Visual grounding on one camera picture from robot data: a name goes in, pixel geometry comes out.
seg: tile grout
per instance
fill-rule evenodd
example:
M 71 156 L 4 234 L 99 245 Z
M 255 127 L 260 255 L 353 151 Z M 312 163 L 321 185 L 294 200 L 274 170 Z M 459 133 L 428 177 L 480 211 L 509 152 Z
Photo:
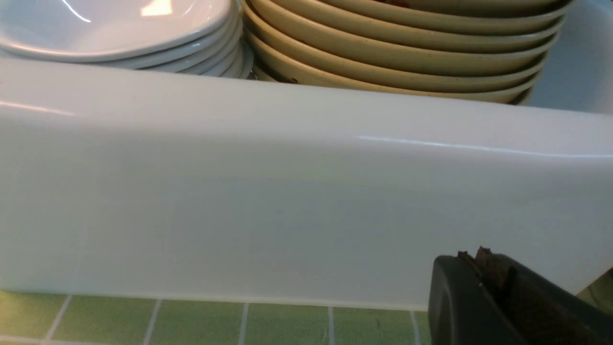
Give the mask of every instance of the tile grout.
M 334 345 L 334 310 L 333 307 L 328 307 L 328 337 L 329 345 Z
M 35 338 L 25 338 L 23 336 L 10 336 L 10 335 L 0 335 L 0 341 L 6 341 L 8 343 L 23 343 L 23 344 L 40 344 L 42 339 Z
M 415 345 L 421 345 L 421 336 L 419 335 L 419 326 L 417 324 L 417 319 L 415 319 L 415 312 L 410 311 L 411 314 L 411 323 L 413 323 L 413 334 L 415 335 Z
M 64 300 L 62 307 L 59 309 L 58 314 L 55 316 L 55 320 L 53 320 L 53 323 L 51 324 L 51 328 L 49 328 L 49 331 L 47 332 L 45 339 L 43 339 L 40 342 L 41 344 L 46 345 L 51 341 L 53 334 L 58 329 L 59 323 L 62 321 L 62 317 L 64 316 L 66 309 L 68 309 L 68 305 L 70 304 L 70 301 L 72 301 L 72 295 L 66 296 L 66 299 Z
M 147 326 L 147 332 L 145 333 L 145 339 L 143 339 L 143 345 L 149 345 L 151 341 L 151 336 L 153 335 L 153 329 L 155 327 L 155 322 L 158 319 L 159 307 L 162 305 L 162 300 L 157 300 L 155 302 L 155 307 L 153 307 L 153 313 L 151 314 L 151 318 L 149 319 L 149 326 Z
M 238 345 L 245 344 L 245 335 L 247 332 L 247 315 L 249 314 L 249 303 L 243 306 L 243 315 L 240 318 L 240 333 L 238 334 Z
M 53 340 L 49 342 L 49 345 L 108 345 L 100 343 L 82 343 L 80 341 L 57 341 Z

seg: white bowl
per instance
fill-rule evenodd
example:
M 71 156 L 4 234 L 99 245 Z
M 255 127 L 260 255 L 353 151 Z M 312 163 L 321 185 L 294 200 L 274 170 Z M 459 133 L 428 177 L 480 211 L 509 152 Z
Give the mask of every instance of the white bowl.
M 209 69 L 213 68 L 213 66 L 215 66 L 220 61 L 225 59 L 228 56 L 228 54 L 230 54 L 230 52 L 233 51 L 233 49 L 238 44 L 240 40 L 240 35 L 242 33 L 243 33 L 243 22 L 240 21 L 238 23 L 238 26 L 234 29 L 234 32 L 232 33 L 232 37 L 230 39 L 227 39 L 224 42 L 224 44 L 220 46 L 220 48 L 216 48 L 216 52 L 213 55 L 211 55 L 205 60 L 202 60 L 200 63 L 194 66 L 191 66 L 190 68 L 180 70 L 179 73 L 202 74 L 208 71 Z
M 234 61 L 232 62 L 230 67 L 228 67 L 228 69 L 226 69 L 226 71 L 220 75 L 220 77 L 238 78 L 238 76 L 240 75 L 240 72 L 243 69 L 243 59 L 245 57 L 245 53 L 243 52 L 242 44 L 238 44 L 237 48 L 238 48 L 238 53 L 234 57 Z
M 34 58 L 101 62 L 193 41 L 219 28 L 232 0 L 4 0 L 0 47 Z
M 211 67 L 208 71 L 202 73 L 202 76 L 209 77 L 219 77 L 221 76 L 234 62 L 236 56 L 242 53 L 240 51 L 240 44 L 237 44 L 234 49 L 230 52 L 230 54 L 226 55 L 226 57 L 218 62 L 215 66 Z
M 243 58 L 243 69 L 240 71 L 238 78 L 247 79 L 253 68 L 254 55 L 253 50 L 251 50 L 251 47 L 247 43 L 241 41 L 241 44 L 243 45 L 243 54 L 245 57 Z
M 167 63 L 173 60 L 178 60 L 186 56 L 190 56 L 197 52 L 201 52 L 206 48 L 213 48 L 217 44 L 217 47 L 223 46 L 222 37 L 224 34 L 232 33 L 236 28 L 238 21 L 238 13 L 234 12 L 224 22 L 222 26 L 216 29 L 214 32 L 206 34 L 196 40 L 188 42 L 186 44 L 179 45 L 174 48 L 161 50 L 159 52 L 149 53 L 145 55 L 135 56 L 132 58 L 113 60 L 102 63 L 94 63 L 96 66 L 110 66 L 126 69 L 140 69 L 150 66 L 156 66 L 159 64 Z
M 224 36 L 220 38 L 220 40 L 216 44 L 213 44 L 211 47 L 204 48 L 203 50 L 195 54 L 186 56 L 179 60 L 171 61 L 157 66 L 152 66 L 150 68 L 147 68 L 147 70 L 172 73 L 184 71 L 185 69 L 191 68 L 203 61 L 206 61 L 211 56 L 215 55 L 215 53 L 222 50 L 225 45 L 236 45 L 236 43 L 240 39 L 240 35 L 242 32 L 243 21 L 237 20 L 237 25 L 234 30 L 226 32 Z

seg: stack of beige bowls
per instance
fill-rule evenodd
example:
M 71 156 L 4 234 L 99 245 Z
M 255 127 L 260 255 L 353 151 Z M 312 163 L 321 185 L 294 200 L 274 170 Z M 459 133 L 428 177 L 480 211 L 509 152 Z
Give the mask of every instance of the stack of beige bowls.
M 523 104 L 573 1 L 243 0 L 243 11 L 260 80 Z

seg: green tile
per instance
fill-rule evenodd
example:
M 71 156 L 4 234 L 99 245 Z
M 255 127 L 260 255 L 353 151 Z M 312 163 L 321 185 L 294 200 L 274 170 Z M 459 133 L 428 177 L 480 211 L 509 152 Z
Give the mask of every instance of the green tile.
M 242 303 L 164 301 L 159 308 L 151 345 L 236 345 Z
M 336 345 L 410 345 L 415 343 L 408 311 L 334 308 Z
M 430 323 L 428 321 L 428 313 L 425 311 L 413 312 L 415 321 L 417 322 L 417 328 L 419 329 L 419 340 L 421 345 L 430 345 L 432 340 L 430 339 Z
M 74 296 L 53 340 L 140 345 L 155 304 L 134 298 Z
M 42 339 L 66 296 L 0 292 L 0 334 Z
M 328 308 L 251 304 L 245 345 L 328 345 Z

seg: dish rack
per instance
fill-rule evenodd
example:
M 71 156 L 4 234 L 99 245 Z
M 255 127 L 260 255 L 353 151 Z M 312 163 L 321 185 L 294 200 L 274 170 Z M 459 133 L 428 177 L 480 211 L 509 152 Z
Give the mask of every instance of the dish rack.
M 577 293 L 613 263 L 612 33 L 579 1 L 528 107 L 5 60 L 0 289 L 419 310 L 483 245 Z

